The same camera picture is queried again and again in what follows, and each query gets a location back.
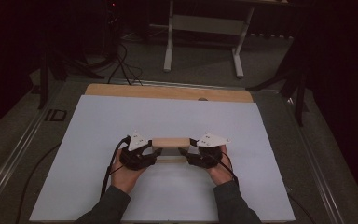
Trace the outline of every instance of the black cable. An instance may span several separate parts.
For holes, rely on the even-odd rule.
[[[229,161],[229,163],[230,163],[230,166],[232,167],[231,159],[229,158],[228,154],[226,154],[226,153],[224,153],[224,152],[222,152],[222,153],[228,158],[228,161]],[[211,156],[211,155],[208,154],[208,153],[201,153],[201,152],[200,152],[200,155],[201,155],[201,156],[211,157],[211,158],[214,159],[215,161],[219,162],[219,164],[221,164],[226,170],[228,170],[228,171],[231,173],[232,178],[233,178],[235,184],[236,184],[238,187],[240,186],[240,183],[239,183],[239,181],[238,181],[238,178],[237,178],[237,176],[234,174],[234,171],[233,171],[232,169],[230,169],[230,168],[229,168],[228,166],[226,166],[224,163],[222,163],[221,161],[217,160],[215,157]]]
[[[139,77],[140,77],[140,76],[142,75],[142,73],[143,73],[142,68],[129,65],[129,64],[127,64],[127,63],[124,63],[124,61],[122,61],[122,62],[123,62],[123,64],[127,67],[127,70],[129,70],[129,72],[130,72],[130,73],[132,74],[132,76],[133,76],[133,80],[132,80],[132,82],[131,82],[131,85],[135,82],[135,80],[137,80],[137,81],[139,82],[139,84],[141,84],[141,86],[143,86],[144,84],[142,84],[142,81],[139,79]],[[135,69],[138,69],[141,73],[140,73],[138,76],[136,76],[136,75],[131,71],[130,67],[135,68]]]
[[[110,53],[102,61],[97,62],[97,63],[85,64],[84,66],[89,68],[89,69],[92,69],[92,70],[97,69],[97,68],[101,68],[101,67],[107,66],[108,64],[112,63],[114,58],[115,58],[115,54]]]
[[[303,212],[307,215],[307,217],[310,219],[310,221],[313,224],[316,224],[315,220],[312,218],[312,216],[310,215],[310,213],[307,211],[307,209],[305,209],[305,207],[303,205],[301,205],[301,203],[299,203],[290,193],[287,193],[287,195],[289,196],[289,198],[291,200],[293,200],[293,202],[295,202],[302,210]]]
[[[129,78],[127,77],[126,71],[124,71],[123,61],[121,61],[121,58],[120,58],[120,57],[117,57],[117,59],[118,59],[118,62],[119,62],[121,71],[123,72],[124,78],[126,78],[127,83],[128,83],[129,85],[131,85]]]
[[[123,49],[124,49],[124,56],[122,58],[122,60],[126,60],[127,58],[127,48],[122,45],[122,44],[119,44]],[[113,76],[115,75],[116,71],[118,70],[119,67],[122,66],[120,60],[119,60],[119,55],[117,54],[117,60],[118,60],[118,66],[115,68],[115,70],[112,72],[112,74],[110,75],[109,79],[107,80],[107,84],[110,84],[110,80],[113,78]]]
[[[105,176],[103,178],[103,186],[101,188],[101,197],[103,197],[104,193],[106,192],[106,186],[107,186],[107,180],[109,179],[109,176],[117,171],[118,169],[120,169],[121,167],[117,168],[115,171],[111,172],[111,169],[112,169],[112,164],[113,164],[113,161],[115,160],[115,157],[116,157],[116,154],[118,152],[118,149],[120,148],[120,146],[125,143],[127,140],[128,140],[128,136],[126,138],[123,138],[121,139],[121,141],[117,144],[116,148],[115,148],[115,151],[113,152],[113,156],[112,156],[112,159],[110,160],[110,163],[108,165],[108,167],[106,168],[106,173],[105,173]]]
[[[22,190],[22,195],[21,195],[21,200],[20,200],[20,205],[19,205],[19,210],[17,212],[17,218],[16,218],[16,224],[19,223],[20,221],[20,216],[21,216],[21,210],[22,210],[22,204],[24,203],[24,197],[25,197],[25,193],[28,189],[28,184],[30,183],[31,177],[34,174],[34,171],[37,169],[37,167],[39,166],[39,164],[42,162],[43,159],[46,158],[46,156],[48,154],[50,154],[52,151],[54,151],[56,148],[58,148],[60,146],[61,143],[59,143],[57,146],[51,148],[36,164],[36,166],[34,167],[34,169],[32,170],[31,174],[28,176],[27,182],[25,183],[25,187]]]

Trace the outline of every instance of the white board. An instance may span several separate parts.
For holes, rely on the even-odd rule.
[[[30,217],[76,220],[99,201],[104,172],[118,142],[138,131],[154,137],[227,137],[241,194],[262,221],[294,220],[282,177],[254,103],[81,97]],[[131,193],[123,221],[215,222],[214,183],[187,163],[149,167]]]

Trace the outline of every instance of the white stand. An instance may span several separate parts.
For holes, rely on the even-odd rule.
[[[249,24],[254,13],[254,8],[250,7],[247,11],[245,21],[223,20],[216,18],[193,17],[173,14],[173,0],[170,1],[170,17],[168,20],[168,44],[165,53],[164,72],[171,71],[172,64],[172,32],[175,30],[187,30],[204,33],[214,33],[223,35],[238,35],[240,41],[236,48],[232,50],[237,77],[243,77],[240,52],[243,41],[245,40]]]

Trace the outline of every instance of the gray sleeve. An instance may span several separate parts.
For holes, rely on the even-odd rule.
[[[92,210],[80,217],[75,223],[120,223],[130,200],[131,198],[127,193],[110,186]]]
[[[228,181],[213,189],[220,224],[261,223],[259,217],[248,207],[234,181]]]

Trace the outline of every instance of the metal frame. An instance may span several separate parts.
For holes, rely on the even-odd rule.
[[[34,135],[37,133],[40,124],[42,123],[44,117],[48,113],[48,108],[54,102],[55,97],[60,92],[62,88],[62,83],[55,83],[52,86],[52,91],[49,99],[47,100],[46,106],[43,109],[36,111],[33,120],[28,125],[24,134],[20,138],[17,145],[13,148],[11,154],[8,156],[5,163],[0,167],[0,194],[4,189],[7,181],[11,178],[14,170],[19,164],[22,156],[25,154],[28,146],[31,144],[34,139]]]
[[[294,102],[292,98],[282,98],[285,101],[287,114],[291,118],[293,125],[297,126],[296,117],[293,115],[293,106]],[[310,146],[310,142],[305,136],[304,132],[300,127],[297,126],[296,128],[298,135],[302,144],[305,146],[306,150],[306,159],[310,165],[310,171],[312,176],[315,180],[316,187],[319,190],[321,195],[322,201],[324,202],[324,207],[326,209],[327,215],[330,217],[330,221],[332,224],[345,224],[344,218],[341,215],[339,208],[337,206],[336,200],[334,199],[334,195],[327,183],[326,178],[324,177],[324,173],[321,169],[321,165],[319,164],[318,160],[316,159],[315,154],[313,153],[312,147]]]
[[[168,19],[168,44],[165,52],[164,72],[171,71],[173,51],[172,33],[173,29],[175,29],[224,35],[238,35],[240,40],[237,46],[232,49],[232,56],[237,77],[243,78],[240,52],[254,11],[254,7],[250,7],[248,9],[245,21],[175,15],[173,14],[173,0],[171,0],[170,16]]]

